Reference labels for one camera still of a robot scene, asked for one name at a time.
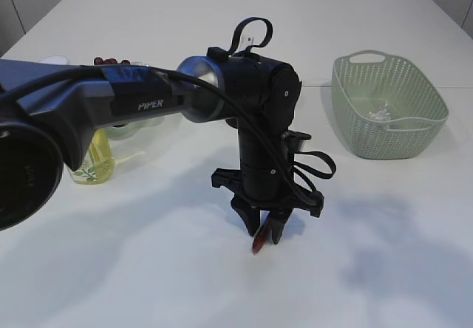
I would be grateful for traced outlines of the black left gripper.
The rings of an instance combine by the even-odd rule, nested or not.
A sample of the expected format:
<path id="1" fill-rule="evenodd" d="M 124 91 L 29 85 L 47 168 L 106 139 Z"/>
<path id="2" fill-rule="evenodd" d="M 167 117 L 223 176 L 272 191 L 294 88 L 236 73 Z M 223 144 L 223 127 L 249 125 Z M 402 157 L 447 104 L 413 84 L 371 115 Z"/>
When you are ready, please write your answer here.
<path id="1" fill-rule="evenodd" d="M 261 227 L 261 211 L 270 211 L 268 223 L 271 239 L 277 245 L 294 208 L 320 216 L 324 196 L 288 183 L 273 170 L 233 170 L 218 168 L 211 175 L 215 188 L 224 187 L 233 193 L 232 209 L 242 219 L 248 234 L 255 236 Z"/>

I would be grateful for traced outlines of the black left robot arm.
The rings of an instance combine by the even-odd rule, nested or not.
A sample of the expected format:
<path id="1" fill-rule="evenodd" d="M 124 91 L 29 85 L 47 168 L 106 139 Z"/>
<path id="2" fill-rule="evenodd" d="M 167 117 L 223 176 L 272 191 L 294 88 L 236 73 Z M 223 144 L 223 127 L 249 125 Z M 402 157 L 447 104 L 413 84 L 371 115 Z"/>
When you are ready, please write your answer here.
<path id="1" fill-rule="evenodd" d="M 309 134 L 292 131 L 302 89 L 288 63 L 211 48 L 177 70 L 133 64 L 61 66 L 1 61 L 1 227 L 36 213 L 58 187 L 63 167 L 79 169 L 94 133 L 107 126 L 181 114 L 194 123 L 234 120 L 237 170 L 217 169 L 215 188 L 249 233 L 268 212 L 276 235 L 296 208 L 319 216 L 324 197 L 299 163 Z"/>

